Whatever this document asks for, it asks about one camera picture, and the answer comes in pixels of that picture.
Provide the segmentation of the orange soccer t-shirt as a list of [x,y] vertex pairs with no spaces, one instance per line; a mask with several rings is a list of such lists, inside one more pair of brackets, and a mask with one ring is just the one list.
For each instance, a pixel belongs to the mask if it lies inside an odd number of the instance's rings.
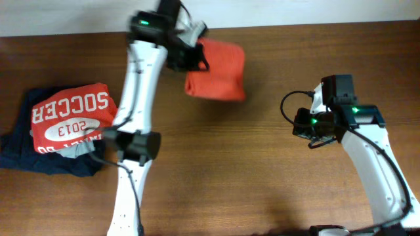
[[245,100],[243,74],[245,52],[235,43],[201,38],[204,60],[197,71],[186,74],[184,91],[187,95],[224,102]]

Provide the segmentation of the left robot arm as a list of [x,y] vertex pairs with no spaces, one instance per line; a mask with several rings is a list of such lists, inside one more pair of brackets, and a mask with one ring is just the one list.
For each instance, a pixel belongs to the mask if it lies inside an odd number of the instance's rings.
[[180,0],[161,0],[156,10],[129,19],[127,71],[117,114],[104,140],[117,151],[114,213],[108,235],[143,235],[140,206],[161,134],[152,130],[152,108],[164,67],[173,71],[209,71],[199,40],[207,26],[193,21]]

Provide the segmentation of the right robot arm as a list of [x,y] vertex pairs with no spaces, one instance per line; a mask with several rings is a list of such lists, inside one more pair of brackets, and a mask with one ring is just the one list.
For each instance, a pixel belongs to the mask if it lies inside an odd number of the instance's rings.
[[390,146],[386,123],[375,105],[359,104],[351,75],[322,78],[309,109],[300,108],[293,135],[315,149],[338,142],[352,160],[369,200],[373,224],[360,229],[318,225],[310,235],[418,235],[419,201]]

